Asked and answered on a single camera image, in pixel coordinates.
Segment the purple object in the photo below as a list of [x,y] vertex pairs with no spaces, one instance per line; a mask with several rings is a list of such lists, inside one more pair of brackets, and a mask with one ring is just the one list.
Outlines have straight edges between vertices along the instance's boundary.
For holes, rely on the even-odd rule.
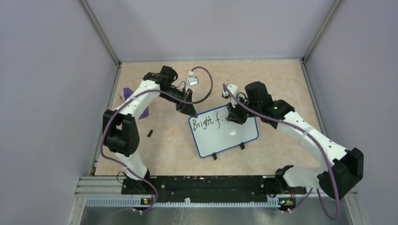
[[[124,95],[124,99],[128,99],[130,98],[130,96],[133,94],[133,90],[131,90],[130,88],[124,88],[123,89],[123,95]],[[147,107],[144,112],[139,116],[139,119],[143,119],[149,116],[149,108]]]

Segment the beige tabletop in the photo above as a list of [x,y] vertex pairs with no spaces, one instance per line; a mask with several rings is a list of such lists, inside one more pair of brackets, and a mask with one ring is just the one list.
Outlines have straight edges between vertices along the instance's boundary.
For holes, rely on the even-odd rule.
[[[221,97],[223,83],[237,85],[241,91],[254,81],[265,83],[274,100],[283,99],[319,130],[314,107],[304,80],[299,60],[221,60],[123,63],[112,109],[123,101],[123,88],[134,90],[148,72],[158,73],[163,65],[179,75],[177,86],[195,66],[203,66],[212,74],[214,87],[210,97],[195,105],[197,113],[228,103]],[[193,100],[202,99],[210,80],[202,70],[195,70],[200,83],[192,86]],[[195,146],[189,116],[176,111],[175,104],[157,98],[149,105],[149,116],[138,121],[140,143],[138,151],[151,175],[272,175],[285,165],[317,167],[318,162],[285,134],[276,131],[258,118],[259,138],[246,143],[245,149],[235,147],[212,157],[201,158]],[[115,157],[106,147],[106,155]],[[124,169],[100,156],[96,175],[116,175]]]

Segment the robotic arm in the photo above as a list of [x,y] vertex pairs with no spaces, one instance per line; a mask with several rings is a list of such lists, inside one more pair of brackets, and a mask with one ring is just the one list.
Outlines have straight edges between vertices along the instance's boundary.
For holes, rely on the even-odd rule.
[[[279,177],[283,179],[289,187],[322,189],[328,196],[335,198],[331,179],[327,173],[328,168],[326,162],[318,146],[308,137],[308,134],[313,136],[320,143],[326,153],[327,160],[331,165],[336,180],[339,199],[347,194],[362,179],[363,154],[360,150],[357,148],[348,150],[325,137],[321,132],[308,124],[291,105],[283,100],[273,101],[263,83],[253,82],[245,86],[247,98],[238,97],[240,92],[236,85],[229,84],[227,88],[241,103],[255,112],[297,125],[305,130],[303,133],[283,123],[261,118],[262,122],[270,124],[273,128],[282,131],[297,141],[297,143],[306,149],[321,165],[319,168],[299,168],[288,165],[283,169],[278,169],[276,171],[276,178]],[[222,96],[223,98],[230,97],[226,90],[222,91]],[[236,100],[233,98],[231,98],[227,108],[229,114],[226,120],[238,124],[244,124],[248,117],[255,116],[253,113],[237,104]]]
[[[147,91],[147,90],[161,90],[172,96],[181,99],[186,102],[192,102],[192,90],[185,87],[184,90],[178,90],[172,83],[178,79],[177,72],[171,67],[163,66],[160,73],[148,73],[144,76],[143,81],[136,89],[134,94],[130,98],[126,99],[128,102],[132,98],[134,101],[129,105],[124,107],[111,122],[106,138],[104,140],[104,145],[106,145],[109,150],[115,153],[119,159],[126,164],[132,171],[134,171],[140,177],[145,177],[149,174],[147,167],[142,163],[141,157],[137,152],[139,144],[139,134],[137,130],[137,120],[148,105],[158,96],[171,101],[176,104],[176,110],[193,117],[197,117],[195,108],[192,104],[181,103],[168,95],[160,92],[148,92],[135,97],[136,95]],[[109,122],[112,115],[118,110],[120,105],[114,111],[106,110],[103,115],[103,128]],[[127,175],[135,180],[138,180],[136,176],[127,171]]]

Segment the white board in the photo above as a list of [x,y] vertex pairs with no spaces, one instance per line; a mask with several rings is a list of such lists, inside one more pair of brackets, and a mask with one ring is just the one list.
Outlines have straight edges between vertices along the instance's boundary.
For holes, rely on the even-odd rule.
[[227,121],[227,105],[198,114],[188,119],[199,156],[204,158],[253,141],[259,137],[255,118],[239,125]]

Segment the gray wall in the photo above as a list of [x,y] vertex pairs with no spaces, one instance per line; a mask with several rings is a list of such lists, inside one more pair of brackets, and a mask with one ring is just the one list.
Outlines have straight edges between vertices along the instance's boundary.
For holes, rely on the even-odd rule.
[[0,1],[0,224],[65,224],[115,65],[77,0]]
[[333,0],[88,0],[121,61],[301,57]]
[[332,137],[365,154],[373,224],[398,219],[398,1],[345,1],[309,61]]

